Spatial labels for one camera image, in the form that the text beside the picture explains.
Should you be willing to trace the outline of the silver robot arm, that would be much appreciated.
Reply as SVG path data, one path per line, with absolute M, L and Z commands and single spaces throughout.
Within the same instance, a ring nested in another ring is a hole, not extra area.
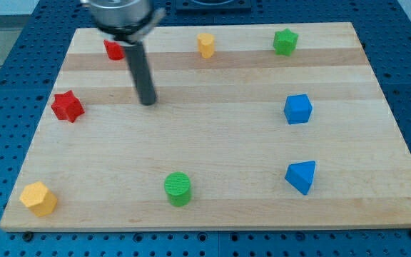
M 142 43 L 166 15 L 151 0 L 81 0 L 104 39 L 122 46 Z

